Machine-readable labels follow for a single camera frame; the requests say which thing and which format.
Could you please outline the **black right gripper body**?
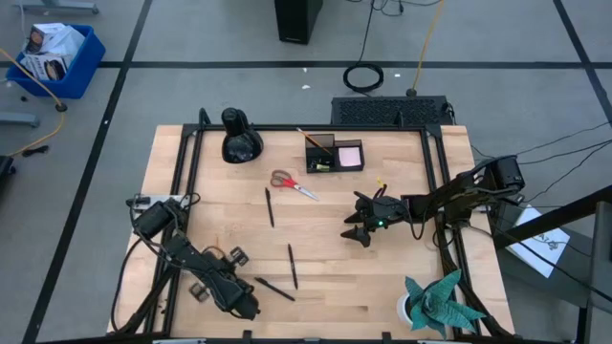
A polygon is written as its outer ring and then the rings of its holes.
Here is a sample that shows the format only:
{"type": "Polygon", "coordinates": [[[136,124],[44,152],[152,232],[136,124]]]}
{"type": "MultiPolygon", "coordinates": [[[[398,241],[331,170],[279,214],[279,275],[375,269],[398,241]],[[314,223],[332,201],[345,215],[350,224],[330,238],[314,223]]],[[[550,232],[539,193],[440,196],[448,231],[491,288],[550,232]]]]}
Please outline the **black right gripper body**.
{"type": "Polygon", "coordinates": [[[411,224],[411,213],[406,202],[378,194],[370,198],[359,191],[355,191],[354,194],[358,197],[355,204],[356,211],[364,209],[371,212],[371,218],[367,223],[357,223],[355,226],[375,231],[379,227],[389,228],[400,222],[411,224]]]}

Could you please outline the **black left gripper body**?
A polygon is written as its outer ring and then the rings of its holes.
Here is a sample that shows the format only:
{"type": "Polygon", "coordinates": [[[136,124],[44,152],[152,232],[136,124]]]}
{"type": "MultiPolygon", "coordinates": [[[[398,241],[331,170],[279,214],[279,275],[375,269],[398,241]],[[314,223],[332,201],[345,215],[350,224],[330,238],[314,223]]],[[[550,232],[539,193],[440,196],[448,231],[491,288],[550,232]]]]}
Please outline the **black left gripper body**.
{"type": "Polygon", "coordinates": [[[206,250],[189,248],[193,274],[200,280],[189,288],[189,293],[199,302],[209,296],[215,302],[242,302],[249,298],[249,284],[235,274],[236,266],[244,266],[249,257],[241,247],[233,248],[229,256],[217,257],[206,250]]]}

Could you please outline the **pink sticky note pad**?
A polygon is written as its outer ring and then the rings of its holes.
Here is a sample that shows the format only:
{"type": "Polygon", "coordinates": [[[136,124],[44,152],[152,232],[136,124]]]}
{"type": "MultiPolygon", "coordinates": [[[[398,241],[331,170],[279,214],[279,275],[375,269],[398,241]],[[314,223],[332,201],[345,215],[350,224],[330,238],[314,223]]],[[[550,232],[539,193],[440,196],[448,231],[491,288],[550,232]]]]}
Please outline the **pink sticky note pad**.
{"type": "Polygon", "coordinates": [[[361,150],[355,147],[339,148],[339,163],[342,167],[356,167],[361,165],[361,150]]]}

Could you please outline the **yellow wooden pencil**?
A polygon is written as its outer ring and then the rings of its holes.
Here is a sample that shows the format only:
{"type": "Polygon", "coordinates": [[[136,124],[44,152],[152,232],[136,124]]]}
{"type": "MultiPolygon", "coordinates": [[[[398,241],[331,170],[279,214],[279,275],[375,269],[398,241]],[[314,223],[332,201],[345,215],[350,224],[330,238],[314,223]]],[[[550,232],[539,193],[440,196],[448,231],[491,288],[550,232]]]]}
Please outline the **yellow wooden pencil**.
{"type": "Polygon", "coordinates": [[[308,140],[311,144],[313,144],[314,146],[322,149],[323,151],[325,151],[327,154],[329,154],[330,156],[332,156],[332,152],[329,151],[326,147],[324,147],[321,143],[319,143],[318,141],[316,141],[312,136],[310,136],[309,134],[307,134],[306,132],[304,132],[301,128],[296,127],[295,128],[297,132],[299,132],[302,136],[305,137],[306,140],[308,140]]]}

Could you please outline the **black mesh desk organizer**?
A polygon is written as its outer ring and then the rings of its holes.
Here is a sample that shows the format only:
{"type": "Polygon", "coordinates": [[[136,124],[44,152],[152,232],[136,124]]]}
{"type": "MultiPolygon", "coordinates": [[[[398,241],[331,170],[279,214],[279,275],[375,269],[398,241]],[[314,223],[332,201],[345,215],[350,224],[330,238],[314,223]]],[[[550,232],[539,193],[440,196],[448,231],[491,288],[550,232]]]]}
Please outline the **black mesh desk organizer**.
{"type": "Polygon", "coordinates": [[[306,156],[306,172],[309,174],[316,173],[340,173],[340,172],[358,172],[362,171],[365,164],[364,150],[361,140],[337,140],[334,134],[317,134],[310,135],[316,141],[321,143],[329,151],[332,156],[327,154],[322,149],[314,146],[305,139],[305,156],[306,156]],[[340,147],[355,147],[358,146],[361,150],[361,165],[356,167],[342,167],[339,163],[339,148],[340,147]],[[331,166],[329,172],[319,172],[314,169],[316,163],[328,164],[331,166]]]}

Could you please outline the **black perforated case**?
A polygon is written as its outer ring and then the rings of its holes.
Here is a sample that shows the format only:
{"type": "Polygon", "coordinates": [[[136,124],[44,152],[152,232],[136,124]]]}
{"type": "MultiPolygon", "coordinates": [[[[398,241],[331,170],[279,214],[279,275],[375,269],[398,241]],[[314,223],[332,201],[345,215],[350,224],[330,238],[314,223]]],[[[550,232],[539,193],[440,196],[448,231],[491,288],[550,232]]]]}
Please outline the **black perforated case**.
{"type": "Polygon", "coordinates": [[[396,114],[404,115],[404,126],[452,125],[454,112],[444,96],[334,97],[333,124],[396,125],[396,114]]]}

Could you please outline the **teal plant in white pot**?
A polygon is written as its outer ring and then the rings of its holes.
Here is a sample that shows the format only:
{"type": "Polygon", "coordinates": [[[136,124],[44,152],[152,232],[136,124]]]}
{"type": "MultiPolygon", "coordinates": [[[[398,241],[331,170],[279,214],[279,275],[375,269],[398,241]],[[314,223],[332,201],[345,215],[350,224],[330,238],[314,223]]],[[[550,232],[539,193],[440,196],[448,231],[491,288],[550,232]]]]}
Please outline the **teal plant in white pot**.
{"type": "Polygon", "coordinates": [[[458,269],[430,283],[425,289],[414,279],[406,277],[406,294],[397,303],[400,319],[410,325],[412,331],[431,328],[444,339],[447,338],[446,326],[474,333],[475,328],[471,322],[486,315],[450,299],[461,277],[462,270],[458,269]]]}

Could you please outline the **white paper sheet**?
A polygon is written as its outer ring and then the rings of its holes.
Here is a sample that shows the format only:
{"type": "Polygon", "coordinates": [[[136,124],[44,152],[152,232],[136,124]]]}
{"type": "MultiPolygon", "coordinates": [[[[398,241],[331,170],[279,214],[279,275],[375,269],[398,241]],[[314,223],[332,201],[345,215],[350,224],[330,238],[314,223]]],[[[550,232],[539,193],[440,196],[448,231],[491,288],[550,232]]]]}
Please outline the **white paper sheet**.
{"type": "Polygon", "coordinates": [[[535,237],[523,240],[520,244],[511,244],[506,250],[520,261],[549,278],[570,236],[560,228],[554,228],[535,237]]]}

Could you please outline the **black tower box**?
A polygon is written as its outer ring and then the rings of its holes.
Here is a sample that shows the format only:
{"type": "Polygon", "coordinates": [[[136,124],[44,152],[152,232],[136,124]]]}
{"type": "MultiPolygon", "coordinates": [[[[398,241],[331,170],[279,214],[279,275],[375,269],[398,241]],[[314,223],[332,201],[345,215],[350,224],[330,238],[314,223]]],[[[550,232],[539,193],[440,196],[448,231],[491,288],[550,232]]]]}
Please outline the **black tower box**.
{"type": "Polygon", "coordinates": [[[307,45],[323,0],[274,0],[280,41],[307,45]]]}

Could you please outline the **black neighbouring table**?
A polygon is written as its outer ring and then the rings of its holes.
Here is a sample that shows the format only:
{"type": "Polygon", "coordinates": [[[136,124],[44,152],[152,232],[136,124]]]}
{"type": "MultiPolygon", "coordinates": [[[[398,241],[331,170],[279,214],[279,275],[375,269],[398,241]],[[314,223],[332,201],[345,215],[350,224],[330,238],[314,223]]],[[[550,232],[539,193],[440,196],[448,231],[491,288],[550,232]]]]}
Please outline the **black neighbouring table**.
{"type": "Polygon", "coordinates": [[[538,218],[518,225],[515,201],[496,205],[489,215],[501,270],[555,298],[579,307],[576,341],[588,344],[595,311],[612,314],[612,184],[538,218]],[[530,239],[579,219],[595,217],[591,239],[570,230],[569,244],[549,277],[544,277],[508,252],[518,239],[530,239]]]}

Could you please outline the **blue plastic bin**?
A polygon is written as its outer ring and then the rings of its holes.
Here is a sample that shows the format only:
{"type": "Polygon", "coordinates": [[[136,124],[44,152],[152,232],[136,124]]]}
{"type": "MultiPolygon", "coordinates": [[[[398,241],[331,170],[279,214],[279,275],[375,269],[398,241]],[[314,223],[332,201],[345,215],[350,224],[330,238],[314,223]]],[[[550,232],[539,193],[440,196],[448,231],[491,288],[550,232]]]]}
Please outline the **blue plastic bin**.
{"type": "MultiPolygon", "coordinates": [[[[106,49],[96,36],[93,27],[87,25],[73,25],[73,28],[84,36],[84,42],[79,48],[71,66],[68,68],[66,75],[61,80],[42,81],[42,84],[58,98],[82,98],[99,63],[106,53],[106,49]]],[[[50,96],[35,81],[28,78],[14,65],[9,67],[6,72],[6,78],[8,81],[17,83],[33,96],[50,96]]]]}

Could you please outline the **grey table foot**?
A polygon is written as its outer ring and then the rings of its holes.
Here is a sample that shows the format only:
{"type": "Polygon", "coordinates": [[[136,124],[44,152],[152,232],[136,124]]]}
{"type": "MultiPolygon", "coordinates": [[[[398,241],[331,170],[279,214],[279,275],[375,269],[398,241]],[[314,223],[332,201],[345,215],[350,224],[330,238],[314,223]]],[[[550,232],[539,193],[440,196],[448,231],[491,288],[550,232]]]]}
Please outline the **grey table foot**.
{"type": "Polygon", "coordinates": [[[0,124],[27,125],[36,128],[39,126],[39,119],[32,114],[0,111],[0,124]]]}
{"type": "Polygon", "coordinates": [[[94,2],[79,0],[11,0],[20,10],[43,11],[85,11],[99,14],[99,8],[94,2]]]}

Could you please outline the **white printed carton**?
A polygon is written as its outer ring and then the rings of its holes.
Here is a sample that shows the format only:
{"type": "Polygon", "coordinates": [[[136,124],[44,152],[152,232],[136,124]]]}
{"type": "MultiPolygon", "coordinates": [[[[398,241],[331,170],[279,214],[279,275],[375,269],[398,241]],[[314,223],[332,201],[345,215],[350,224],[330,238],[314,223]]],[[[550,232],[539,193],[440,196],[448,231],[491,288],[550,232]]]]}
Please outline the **white printed carton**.
{"type": "Polygon", "coordinates": [[[20,63],[37,79],[59,81],[67,74],[67,67],[59,55],[25,54],[20,63]]]}
{"type": "Polygon", "coordinates": [[[33,24],[26,54],[55,54],[74,57],[85,36],[74,27],[62,23],[33,24]]]}

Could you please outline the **black table frame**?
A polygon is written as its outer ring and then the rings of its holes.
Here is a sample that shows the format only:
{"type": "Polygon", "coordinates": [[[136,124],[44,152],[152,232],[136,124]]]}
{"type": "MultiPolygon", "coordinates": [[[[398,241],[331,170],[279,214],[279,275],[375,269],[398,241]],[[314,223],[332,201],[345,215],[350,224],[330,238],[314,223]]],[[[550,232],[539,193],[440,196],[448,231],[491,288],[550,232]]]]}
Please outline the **black table frame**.
{"type": "Polygon", "coordinates": [[[260,314],[240,320],[221,312],[213,302],[198,302],[189,288],[194,278],[183,272],[176,294],[163,293],[154,309],[153,332],[209,340],[256,339],[437,339],[430,329],[412,331],[396,305],[404,279],[426,285],[443,274],[439,251],[431,242],[434,224],[415,240],[413,227],[396,224],[378,230],[370,247],[342,238],[344,219],[354,210],[355,191],[370,195],[377,177],[389,195],[426,194],[440,185],[444,173],[436,156],[425,156],[418,132],[338,131],[339,140],[361,140],[365,166],[360,172],[309,174],[305,169],[305,137],[292,127],[262,127],[262,155],[244,164],[222,160],[224,131],[207,129],[195,143],[179,125],[156,130],[142,192],[201,197],[192,207],[187,236],[197,248],[241,247],[249,262],[238,269],[254,286],[260,314]],[[310,199],[287,187],[271,186],[274,170],[284,170],[318,197],[310,199]],[[271,227],[265,187],[271,192],[271,227]],[[287,245],[295,257],[295,289],[287,245]],[[295,298],[292,302],[254,280],[262,277],[295,298]]]}

